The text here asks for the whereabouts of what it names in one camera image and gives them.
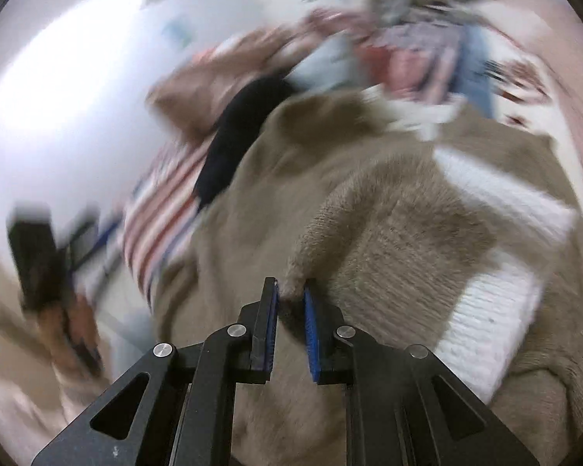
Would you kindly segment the brown fuzzy knit sweater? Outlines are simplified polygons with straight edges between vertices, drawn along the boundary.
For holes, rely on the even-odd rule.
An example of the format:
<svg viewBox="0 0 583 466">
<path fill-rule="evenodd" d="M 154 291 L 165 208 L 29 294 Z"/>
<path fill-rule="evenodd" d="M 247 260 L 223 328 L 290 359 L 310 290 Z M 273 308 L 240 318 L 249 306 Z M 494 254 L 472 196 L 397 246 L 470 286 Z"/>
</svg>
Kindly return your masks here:
<svg viewBox="0 0 583 466">
<path fill-rule="evenodd" d="M 473 107 L 430 130 L 360 92 L 280 105 L 160 276 L 164 341 L 235 319 L 272 276 L 275 373 L 236 396 L 243 465 L 341 465 L 342 391 L 312 381 L 314 280 L 378 342 L 420 343 L 543 465 L 583 432 L 583 213 L 545 138 Z"/>
</svg>

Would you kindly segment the black garment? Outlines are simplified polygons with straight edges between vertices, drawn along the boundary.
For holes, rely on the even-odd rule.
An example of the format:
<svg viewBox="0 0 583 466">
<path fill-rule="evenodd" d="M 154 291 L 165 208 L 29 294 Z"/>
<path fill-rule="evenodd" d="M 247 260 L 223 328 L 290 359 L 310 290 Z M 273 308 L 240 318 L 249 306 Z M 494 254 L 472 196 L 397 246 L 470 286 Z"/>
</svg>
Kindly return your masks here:
<svg viewBox="0 0 583 466">
<path fill-rule="evenodd" d="M 247 83 L 230 100 L 215 123 L 204 165 L 195 183 L 201 212 L 231 183 L 247 150 L 258 139 L 267 117 L 298 90 L 279 74 Z"/>
</svg>

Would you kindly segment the tan quilted duvet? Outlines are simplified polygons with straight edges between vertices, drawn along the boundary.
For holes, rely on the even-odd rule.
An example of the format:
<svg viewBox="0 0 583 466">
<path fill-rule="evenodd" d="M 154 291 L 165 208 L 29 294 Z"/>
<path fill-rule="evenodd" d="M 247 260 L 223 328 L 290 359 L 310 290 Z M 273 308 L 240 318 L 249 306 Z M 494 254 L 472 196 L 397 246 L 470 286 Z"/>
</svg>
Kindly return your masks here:
<svg viewBox="0 0 583 466">
<path fill-rule="evenodd" d="M 206 49 L 151 87 L 147 103 L 181 140 L 195 146 L 244 86 L 270 73 L 287 73 L 321 43 L 303 28 L 257 28 Z"/>
</svg>

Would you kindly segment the striped pink fleece blanket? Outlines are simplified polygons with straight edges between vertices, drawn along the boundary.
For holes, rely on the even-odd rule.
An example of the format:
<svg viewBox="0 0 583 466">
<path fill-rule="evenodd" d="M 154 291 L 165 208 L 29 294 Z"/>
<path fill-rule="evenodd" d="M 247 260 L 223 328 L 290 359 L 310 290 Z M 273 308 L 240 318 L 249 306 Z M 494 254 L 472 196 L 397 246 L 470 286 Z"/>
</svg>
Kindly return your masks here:
<svg viewBox="0 0 583 466">
<path fill-rule="evenodd" d="M 394 35 L 356 38 L 349 31 L 317 34 L 323 43 L 339 33 L 352 39 L 356 56 L 367 73 L 365 87 L 379 85 L 392 98 L 412 100 L 421 99 L 429 89 L 437 89 L 444 100 L 458 94 L 487 118 L 495 116 L 482 72 L 487 50 L 478 26 L 458 34 L 455 59 L 443 75 L 437 71 L 440 57 L 449 49 L 443 43 L 432 45 L 420 35 L 414 37 L 412 44 L 405 44 Z M 195 228 L 199 214 L 195 183 L 215 136 L 213 125 L 213 132 L 198 145 L 192 146 L 179 137 L 177 144 L 161 152 L 125 206 L 123 257 L 145 297 L 151 297 L 163 268 L 188 243 Z"/>
</svg>

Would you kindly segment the light blue garment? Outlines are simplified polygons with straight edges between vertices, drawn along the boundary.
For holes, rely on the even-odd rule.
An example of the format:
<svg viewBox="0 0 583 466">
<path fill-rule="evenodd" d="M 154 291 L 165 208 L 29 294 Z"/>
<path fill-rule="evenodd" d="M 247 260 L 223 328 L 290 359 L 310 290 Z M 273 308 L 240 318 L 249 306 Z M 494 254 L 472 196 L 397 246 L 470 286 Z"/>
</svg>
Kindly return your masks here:
<svg viewBox="0 0 583 466">
<path fill-rule="evenodd" d="M 352 39 L 339 33 L 328 37 L 300 61 L 286 80 L 301 92 L 327 93 L 363 89 L 367 86 L 367 73 L 356 56 Z"/>
</svg>

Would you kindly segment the pink ribbed bed sheet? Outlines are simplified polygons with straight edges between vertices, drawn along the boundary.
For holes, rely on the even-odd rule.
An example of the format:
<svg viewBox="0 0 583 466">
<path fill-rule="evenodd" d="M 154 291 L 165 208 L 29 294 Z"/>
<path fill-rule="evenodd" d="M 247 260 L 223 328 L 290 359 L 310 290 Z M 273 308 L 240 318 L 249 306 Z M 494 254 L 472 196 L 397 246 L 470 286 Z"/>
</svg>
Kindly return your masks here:
<svg viewBox="0 0 583 466">
<path fill-rule="evenodd" d="M 583 168 L 583 24 L 574 10 L 564 0 L 473 0 L 471 6 L 549 68 Z"/>
</svg>

